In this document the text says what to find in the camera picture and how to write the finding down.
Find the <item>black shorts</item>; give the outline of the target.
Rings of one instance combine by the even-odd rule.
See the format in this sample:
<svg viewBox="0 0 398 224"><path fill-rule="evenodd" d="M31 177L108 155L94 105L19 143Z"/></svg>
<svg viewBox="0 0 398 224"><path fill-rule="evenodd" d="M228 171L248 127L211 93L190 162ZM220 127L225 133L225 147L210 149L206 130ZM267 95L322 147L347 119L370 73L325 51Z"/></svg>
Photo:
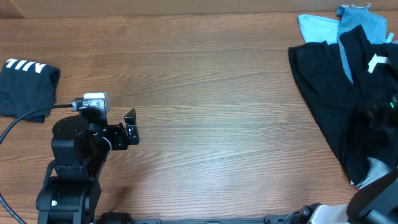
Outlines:
<svg viewBox="0 0 398 224"><path fill-rule="evenodd" d="M309 43L288 49L295 83L349 180L397 168L397 126L372 126L358 110L360 91L346 77L339 46Z"/></svg>

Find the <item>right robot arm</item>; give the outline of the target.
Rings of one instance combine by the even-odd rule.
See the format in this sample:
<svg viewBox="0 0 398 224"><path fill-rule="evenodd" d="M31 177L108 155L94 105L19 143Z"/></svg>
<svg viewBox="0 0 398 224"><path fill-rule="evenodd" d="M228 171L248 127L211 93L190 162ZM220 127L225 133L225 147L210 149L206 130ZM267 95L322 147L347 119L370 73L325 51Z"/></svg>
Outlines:
<svg viewBox="0 0 398 224"><path fill-rule="evenodd" d="M365 186L343 205L314 203L291 213L284 223L397 224L397 170Z"/></svg>

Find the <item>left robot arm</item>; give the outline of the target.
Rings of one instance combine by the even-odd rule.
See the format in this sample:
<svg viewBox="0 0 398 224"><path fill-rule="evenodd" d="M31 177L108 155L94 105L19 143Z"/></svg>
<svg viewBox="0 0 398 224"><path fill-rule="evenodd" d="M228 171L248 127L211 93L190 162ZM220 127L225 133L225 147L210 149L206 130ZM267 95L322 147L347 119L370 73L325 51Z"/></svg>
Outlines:
<svg viewBox="0 0 398 224"><path fill-rule="evenodd" d="M137 114L110 125L100 110L84 108L52 128L54 160L36 199L39 223L93 223L100 199L99 176L111 151L139 144Z"/></svg>

